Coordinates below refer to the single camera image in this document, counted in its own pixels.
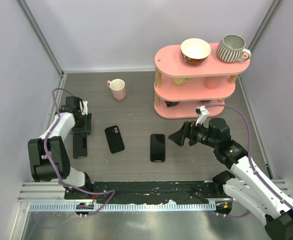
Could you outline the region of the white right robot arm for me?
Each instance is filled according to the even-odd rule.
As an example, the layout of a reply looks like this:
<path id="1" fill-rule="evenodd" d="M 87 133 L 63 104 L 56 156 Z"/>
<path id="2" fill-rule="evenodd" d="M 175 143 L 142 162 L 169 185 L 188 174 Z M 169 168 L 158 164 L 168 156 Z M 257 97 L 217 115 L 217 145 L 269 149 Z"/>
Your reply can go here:
<path id="1" fill-rule="evenodd" d="M 272 240 L 293 240 L 293 199 L 260 170 L 249 147 L 244 148 L 232 139 L 223 118 L 212 118 L 205 127 L 208 108 L 198 106 L 194 111 L 197 120 L 184 122 L 168 138 L 178 146 L 188 139 L 190 146 L 201 143 L 213 148 L 216 159 L 227 167 L 212 179 L 214 195 L 236 199 L 260 220 Z"/>

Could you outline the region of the black phone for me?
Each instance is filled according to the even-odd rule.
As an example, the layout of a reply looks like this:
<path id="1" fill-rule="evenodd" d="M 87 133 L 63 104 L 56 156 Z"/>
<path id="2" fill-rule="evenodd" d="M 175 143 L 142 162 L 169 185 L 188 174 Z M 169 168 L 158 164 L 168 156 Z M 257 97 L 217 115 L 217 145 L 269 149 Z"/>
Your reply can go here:
<path id="1" fill-rule="evenodd" d="M 87 135 L 86 134 L 74 134 L 72 137 L 73 141 L 73 158 L 81 159 L 88 155 L 87 148 Z"/>

